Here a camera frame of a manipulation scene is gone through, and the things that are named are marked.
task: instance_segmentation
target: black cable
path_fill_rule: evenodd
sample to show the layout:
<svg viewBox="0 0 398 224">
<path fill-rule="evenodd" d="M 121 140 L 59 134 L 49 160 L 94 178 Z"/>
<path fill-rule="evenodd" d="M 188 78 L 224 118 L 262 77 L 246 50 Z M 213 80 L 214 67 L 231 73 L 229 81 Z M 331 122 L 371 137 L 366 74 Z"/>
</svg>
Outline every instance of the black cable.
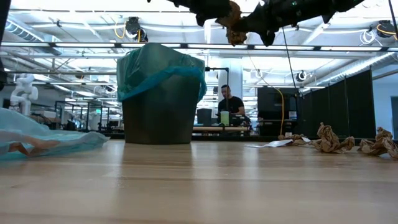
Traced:
<svg viewBox="0 0 398 224">
<path fill-rule="evenodd" d="M 391 11 L 391 16 L 392 16 L 392 24 L 394 25 L 394 29 L 396 32 L 396 37 L 398 36 L 398 27 L 397 27 L 397 21 L 396 21 L 396 17 L 394 15 L 394 10 L 392 10 L 392 3 L 391 0 L 388 0 L 388 3 L 390 5 L 390 11 Z"/>
<path fill-rule="evenodd" d="M 293 69 L 292 69 L 292 62 L 290 61 L 290 54 L 289 54 L 289 50 L 288 50 L 288 47 L 287 47 L 285 29 L 284 29 L 283 27 L 282 27 L 282 31 L 283 31 L 283 33 L 284 33 L 284 39 L 285 39 L 285 46 L 286 46 L 287 59 L 289 60 L 289 67 L 290 67 L 290 73 L 292 74 L 293 85 L 294 85 L 294 88 L 297 90 L 296 82 L 294 81 L 294 75 L 293 75 Z"/>
</svg>

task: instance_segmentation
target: black partition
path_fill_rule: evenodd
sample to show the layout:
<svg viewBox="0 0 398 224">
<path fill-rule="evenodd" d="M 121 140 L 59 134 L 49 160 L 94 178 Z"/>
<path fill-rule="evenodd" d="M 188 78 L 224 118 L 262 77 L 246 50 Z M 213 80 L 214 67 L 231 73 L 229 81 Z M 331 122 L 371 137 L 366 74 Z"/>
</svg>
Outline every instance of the black partition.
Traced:
<svg viewBox="0 0 398 224">
<path fill-rule="evenodd" d="M 303 134 L 315 137 L 321 122 L 341 138 L 374 138 L 373 80 L 370 70 L 301 97 Z"/>
</svg>

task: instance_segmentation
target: teal plastic sheet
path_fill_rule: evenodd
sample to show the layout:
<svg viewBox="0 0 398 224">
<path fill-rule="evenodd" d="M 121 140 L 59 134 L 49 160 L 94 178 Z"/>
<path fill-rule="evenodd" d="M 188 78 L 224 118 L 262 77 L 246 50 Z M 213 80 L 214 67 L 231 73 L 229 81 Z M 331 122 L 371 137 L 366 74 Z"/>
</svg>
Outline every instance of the teal plastic sheet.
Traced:
<svg viewBox="0 0 398 224">
<path fill-rule="evenodd" d="M 172 75 L 197 77 L 198 101 L 207 91 L 205 62 L 162 44 L 149 43 L 118 60 L 118 100 L 124 101 L 157 86 Z"/>
<path fill-rule="evenodd" d="M 0 108 L 0 161 L 8 156 L 65 154 L 98 149 L 109 138 L 96 132 L 53 131 L 30 117 Z"/>
</svg>

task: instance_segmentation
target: ceiling pipe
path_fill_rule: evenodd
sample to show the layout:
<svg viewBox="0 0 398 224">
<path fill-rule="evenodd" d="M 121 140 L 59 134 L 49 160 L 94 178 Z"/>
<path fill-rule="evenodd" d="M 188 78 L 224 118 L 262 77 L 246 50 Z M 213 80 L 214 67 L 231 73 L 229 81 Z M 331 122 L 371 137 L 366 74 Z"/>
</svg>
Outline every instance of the ceiling pipe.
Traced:
<svg viewBox="0 0 398 224">
<path fill-rule="evenodd" d="M 109 41 L 105 41 L 105 40 L 102 38 L 102 36 L 100 36 L 99 33 L 98 33 L 97 31 L 95 31 L 95 30 L 89 25 L 89 23 L 87 23 L 87 21 L 84 20 L 84 18 L 82 18 L 79 14 L 76 13 L 76 11 L 71 10 L 70 12 L 73 13 L 74 15 L 76 15 L 77 17 L 79 17 L 79 18 L 81 19 L 81 23 L 82 23 L 88 30 L 90 30 L 96 37 L 98 37 L 100 41 L 102 41 L 102 42 L 109 42 Z M 119 53 L 118 50 L 116 50 L 115 48 L 111 48 L 111 50 L 112 50 L 114 53 L 116 53 L 116 54 Z"/>
<path fill-rule="evenodd" d="M 347 66 L 335 70 L 330 74 L 326 74 L 318 79 L 317 82 L 306 83 L 306 85 L 326 85 L 331 82 L 338 82 L 345 76 L 353 76 L 368 70 L 370 67 L 380 67 L 397 60 L 397 53 L 389 52 L 380 56 L 372 57 L 367 60 L 357 60 Z"/>
</svg>

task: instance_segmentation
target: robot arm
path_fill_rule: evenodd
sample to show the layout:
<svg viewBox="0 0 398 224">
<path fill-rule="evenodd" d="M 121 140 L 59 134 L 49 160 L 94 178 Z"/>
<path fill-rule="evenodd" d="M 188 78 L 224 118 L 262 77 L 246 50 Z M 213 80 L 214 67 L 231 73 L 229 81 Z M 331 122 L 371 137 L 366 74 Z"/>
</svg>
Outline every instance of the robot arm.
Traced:
<svg viewBox="0 0 398 224">
<path fill-rule="evenodd" d="M 168 0 L 176 7 L 185 6 L 197 15 L 197 23 L 203 26 L 207 19 L 224 18 L 233 14 L 229 0 Z M 345 12 L 364 0 L 263 0 L 254 12 L 237 21 L 232 32 L 255 32 L 261 36 L 264 45 L 274 42 L 279 28 L 322 16 L 325 23 L 336 12 Z"/>
</svg>

